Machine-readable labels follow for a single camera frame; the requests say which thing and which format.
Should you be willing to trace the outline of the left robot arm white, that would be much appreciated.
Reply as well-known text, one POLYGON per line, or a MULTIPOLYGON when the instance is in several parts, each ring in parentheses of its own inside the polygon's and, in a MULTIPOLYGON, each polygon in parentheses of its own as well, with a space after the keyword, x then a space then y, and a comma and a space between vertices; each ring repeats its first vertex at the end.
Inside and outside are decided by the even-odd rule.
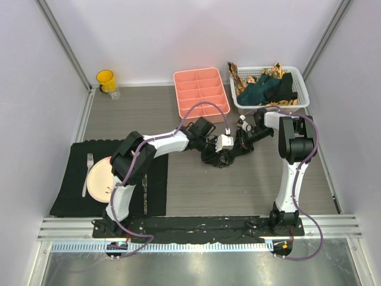
POLYGON ((106 230, 115 238, 126 233, 130 202, 136 185, 141 183, 157 157, 186 150, 205 151, 207 138, 215 125, 204 117, 187 126, 155 135, 141 135, 134 131, 121 143, 110 159, 113 188, 110 202, 102 218, 106 230))

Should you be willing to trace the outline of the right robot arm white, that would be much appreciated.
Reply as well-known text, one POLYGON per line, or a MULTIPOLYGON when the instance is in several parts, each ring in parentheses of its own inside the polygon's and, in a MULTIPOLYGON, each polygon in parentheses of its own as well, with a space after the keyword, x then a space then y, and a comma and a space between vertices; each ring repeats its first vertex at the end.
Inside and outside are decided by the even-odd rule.
POLYGON ((256 142, 278 132, 282 179, 267 224, 272 233, 283 235, 298 226, 302 180, 309 162, 317 153, 318 134, 311 117, 265 108, 259 108, 253 117, 255 126, 246 121, 246 116, 239 117, 235 148, 238 149, 237 155, 247 154, 254 150, 256 142))

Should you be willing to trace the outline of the dark patterned necktie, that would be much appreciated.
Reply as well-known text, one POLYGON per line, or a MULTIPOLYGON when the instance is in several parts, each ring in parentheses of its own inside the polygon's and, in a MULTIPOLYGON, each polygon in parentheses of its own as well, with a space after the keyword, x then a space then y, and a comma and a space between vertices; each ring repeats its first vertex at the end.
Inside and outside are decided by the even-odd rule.
POLYGON ((201 160, 205 164, 212 165, 213 167, 224 168, 229 167, 235 161, 235 156, 231 155, 228 150, 221 150, 219 152, 203 152, 201 153, 201 160))

